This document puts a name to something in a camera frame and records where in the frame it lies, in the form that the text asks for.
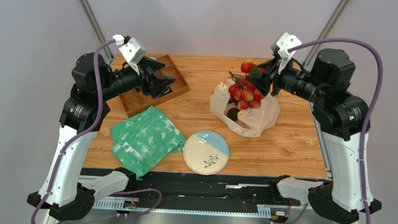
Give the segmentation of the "red fake fruit bunch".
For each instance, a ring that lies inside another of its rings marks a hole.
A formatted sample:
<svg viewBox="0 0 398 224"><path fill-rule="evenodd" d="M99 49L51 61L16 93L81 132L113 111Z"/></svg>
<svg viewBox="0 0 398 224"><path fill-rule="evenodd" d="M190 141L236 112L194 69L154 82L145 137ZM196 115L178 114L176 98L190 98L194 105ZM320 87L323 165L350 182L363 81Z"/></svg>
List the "red fake fruit bunch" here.
<svg viewBox="0 0 398 224"><path fill-rule="evenodd" d="M262 74L264 68L258 67L250 59L245 60L240 65L240 71L242 75L235 75L229 71L230 77L233 83L229 83L228 93L229 93L229 104L235 104L239 110L246 109L258 109L262 106L262 99L264 95L259 92L259 90L246 79L249 75L259 75Z"/></svg>

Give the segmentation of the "translucent white plastic bag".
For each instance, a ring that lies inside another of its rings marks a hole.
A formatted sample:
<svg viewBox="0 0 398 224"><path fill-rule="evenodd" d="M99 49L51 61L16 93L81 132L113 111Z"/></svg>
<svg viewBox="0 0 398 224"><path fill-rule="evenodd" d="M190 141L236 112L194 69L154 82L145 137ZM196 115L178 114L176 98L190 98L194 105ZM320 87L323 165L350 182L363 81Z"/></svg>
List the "translucent white plastic bag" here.
<svg viewBox="0 0 398 224"><path fill-rule="evenodd" d="M244 137L259 137L263 131L273 127L280 115L279 103L275 97L267 95L257 109L241 110L238 120L231 120L227 116L234 104L229 103L229 86L233 80L220 82L214 89L210 99L210 111L216 115L234 133Z"/></svg>

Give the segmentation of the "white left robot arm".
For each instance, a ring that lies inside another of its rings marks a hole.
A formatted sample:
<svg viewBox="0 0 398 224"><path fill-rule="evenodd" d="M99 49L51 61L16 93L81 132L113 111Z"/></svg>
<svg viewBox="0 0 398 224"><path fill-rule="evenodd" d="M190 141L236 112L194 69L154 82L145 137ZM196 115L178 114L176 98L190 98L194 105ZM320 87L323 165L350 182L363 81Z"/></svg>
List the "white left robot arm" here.
<svg viewBox="0 0 398 224"><path fill-rule="evenodd" d="M81 56L72 70L75 81L70 98L59 119L57 150L51 169L39 191L29 194L27 202L47 209L50 217L63 223L84 218L99 200L126 189L132 173L116 169L89 182L79 182L83 163L92 142L110 109L107 101L131 90L152 98L163 96L175 77L164 76L165 64L148 57L113 71L101 55Z"/></svg>

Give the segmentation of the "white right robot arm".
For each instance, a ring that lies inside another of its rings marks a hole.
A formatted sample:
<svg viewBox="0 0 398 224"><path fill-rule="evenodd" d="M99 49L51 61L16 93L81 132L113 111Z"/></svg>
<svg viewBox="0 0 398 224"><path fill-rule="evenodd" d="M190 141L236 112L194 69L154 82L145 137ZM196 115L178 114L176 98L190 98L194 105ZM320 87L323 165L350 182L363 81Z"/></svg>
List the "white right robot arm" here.
<svg viewBox="0 0 398 224"><path fill-rule="evenodd" d="M260 93L275 96L285 90L312 103L332 173L331 180L324 182L280 176L269 184L272 200L308 203L320 217L338 224L358 221L359 212L379 211L382 204L371 195L367 172L360 170L360 155L366 149L360 137L369 135L364 124L369 107L348 92L355 71L349 56L343 50L327 48L318 52L311 71L291 66L280 69L277 58L260 67L261 73L247 76Z"/></svg>

